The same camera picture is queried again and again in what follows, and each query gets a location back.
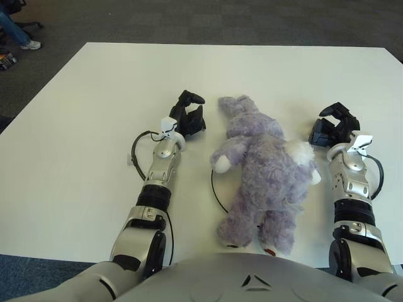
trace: jeans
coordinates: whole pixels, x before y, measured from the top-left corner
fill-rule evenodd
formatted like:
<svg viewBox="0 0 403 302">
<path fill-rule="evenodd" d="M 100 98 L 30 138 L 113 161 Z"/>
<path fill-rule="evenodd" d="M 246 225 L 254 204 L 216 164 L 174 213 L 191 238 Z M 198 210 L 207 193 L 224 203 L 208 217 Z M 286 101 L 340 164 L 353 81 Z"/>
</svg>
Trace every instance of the jeans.
<svg viewBox="0 0 403 302">
<path fill-rule="evenodd" d="M 10 18 L 7 9 L 0 3 L 0 26 L 6 34 L 18 45 L 25 46 L 31 42 L 31 38 Z"/>
</svg>

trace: black wire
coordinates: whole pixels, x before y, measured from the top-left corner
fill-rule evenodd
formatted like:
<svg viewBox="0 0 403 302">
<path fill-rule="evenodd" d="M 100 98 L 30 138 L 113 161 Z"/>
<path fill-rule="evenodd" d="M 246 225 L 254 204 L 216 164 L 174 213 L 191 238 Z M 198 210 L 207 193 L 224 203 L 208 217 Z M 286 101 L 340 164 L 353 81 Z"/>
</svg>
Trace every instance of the black wire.
<svg viewBox="0 0 403 302">
<path fill-rule="evenodd" d="M 171 228 L 171 238 L 172 238 L 172 249 L 171 249 L 171 259 L 169 260 L 169 265 L 171 265 L 172 263 L 172 258 L 174 257 L 174 231 L 172 229 L 172 222 L 171 222 L 171 218 L 169 217 L 168 212 L 165 212 L 166 216 L 168 217 L 169 220 L 169 227 Z"/>
<path fill-rule="evenodd" d="M 161 140 L 164 140 L 164 138 L 165 138 L 165 135 L 162 137 L 162 138 L 160 138 L 159 140 L 156 140 L 152 135 L 153 135 L 154 133 L 151 133 L 151 139 L 153 140 L 153 141 L 155 141 L 155 142 L 160 142 Z"/>
<path fill-rule="evenodd" d="M 382 167 L 381 162 L 378 159 L 376 159 L 374 156 L 371 156 L 371 155 L 368 155 L 368 154 L 364 155 L 364 154 L 360 153 L 359 151 L 357 151 L 357 153 L 360 154 L 361 156 L 364 156 L 364 157 L 368 158 L 368 159 L 372 159 L 378 166 L 378 169 L 379 169 L 379 185 L 378 185 L 377 190 L 371 195 L 371 200 L 374 200 L 378 196 L 379 192 L 382 190 L 383 180 L 385 178 L 385 172 L 383 171 L 383 167 Z"/>
<path fill-rule="evenodd" d="M 211 178 L 212 178 L 212 189 L 213 189 L 213 193 L 214 193 L 215 199 L 217 200 L 217 202 L 219 203 L 219 205 L 221 205 L 221 208 L 228 214 L 227 209 L 224 208 L 224 206 L 223 206 L 222 203 L 220 202 L 219 198 L 217 197 L 217 194 L 215 194 L 214 182 L 213 182 L 213 173 L 214 173 L 214 170 L 212 170 L 212 177 L 211 177 Z"/>
<path fill-rule="evenodd" d="M 133 143 L 133 145 L 132 145 L 132 162 L 133 162 L 134 167 L 136 168 L 137 172 L 139 173 L 139 175 L 140 175 L 140 177 L 141 177 L 141 179 L 142 179 L 143 181 L 145 180 L 145 174 L 143 173 L 142 169 L 141 169 L 140 166 L 139 166 L 139 162 L 137 161 L 137 157 L 136 157 L 135 151 L 136 151 L 137 142 L 138 142 L 142 137 L 144 137 L 144 136 L 146 136 L 146 135 L 148 135 L 148 134 L 150 134 L 150 133 L 151 133 L 151 138 L 152 138 L 152 135 L 153 135 L 153 134 L 156 134 L 156 135 L 158 134 L 157 132 L 147 130 L 147 131 L 141 133 L 141 134 L 134 140 L 134 143 Z"/>
</svg>

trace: white paw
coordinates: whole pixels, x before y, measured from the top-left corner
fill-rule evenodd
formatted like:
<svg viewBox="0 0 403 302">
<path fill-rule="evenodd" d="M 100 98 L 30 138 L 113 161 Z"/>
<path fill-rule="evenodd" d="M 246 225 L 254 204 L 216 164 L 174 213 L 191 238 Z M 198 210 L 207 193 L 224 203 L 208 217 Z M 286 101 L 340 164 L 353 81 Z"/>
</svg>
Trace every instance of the white paw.
<svg viewBox="0 0 403 302">
<path fill-rule="evenodd" d="M 322 178 L 321 178 L 321 175 L 319 174 L 319 172 L 317 170 L 314 170 L 312 172 L 312 182 L 311 182 L 311 184 L 313 184 L 313 185 L 318 184 L 318 183 L 321 182 L 321 180 L 322 180 Z"/>
<path fill-rule="evenodd" d="M 214 171 L 217 173 L 224 173 L 227 172 L 229 168 L 231 168 L 231 162 L 229 161 L 228 157 L 226 157 L 225 155 L 221 155 L 218 161 L 216 161 L 213 168 Z"/>
</svg>

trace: stuffed animal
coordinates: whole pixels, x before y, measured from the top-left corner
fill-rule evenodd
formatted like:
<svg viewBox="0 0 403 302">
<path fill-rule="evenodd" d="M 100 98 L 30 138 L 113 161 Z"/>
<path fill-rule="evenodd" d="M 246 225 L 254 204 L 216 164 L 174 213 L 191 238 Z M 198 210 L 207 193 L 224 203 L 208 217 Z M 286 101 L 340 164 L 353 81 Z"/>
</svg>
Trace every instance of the stuffed animal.
<svg viewBox="0 0 403 302">
<path fill-rule="evenodd" d="M 227 246 L 245 247 L 258 231 L 267 253 L 289 254 L 301 203 L 321 180 L 314 151 L 308 142 L 287 142 L 280 124 L 247 96 L 220 98 L 219 106 L 232 119 L 210 162 L 217 173 L 242 164 L 242 184 L 217 233 Z"/>
</svg>

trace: black band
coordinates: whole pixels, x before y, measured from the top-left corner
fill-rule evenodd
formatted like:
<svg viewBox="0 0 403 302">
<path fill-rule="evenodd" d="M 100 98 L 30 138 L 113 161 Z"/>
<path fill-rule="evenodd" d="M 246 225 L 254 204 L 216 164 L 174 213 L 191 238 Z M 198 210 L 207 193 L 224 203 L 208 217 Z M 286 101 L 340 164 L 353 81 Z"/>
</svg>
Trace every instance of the black band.
<svg viewBox="0 0 403 302">
<path fill-rule="evenodd" d="M 148 184 L 143 187 L 137 200 L 137 206 L 151 206 L 166 212 L 169 206 L 171 192 L 166 187 Z"/>
<path fill-rule="evenodd" d="M 334 203 L 334 222 L 348 220 L 375 226 L 372 207 L 357 199 L 340 199 Z"/>
</svg>

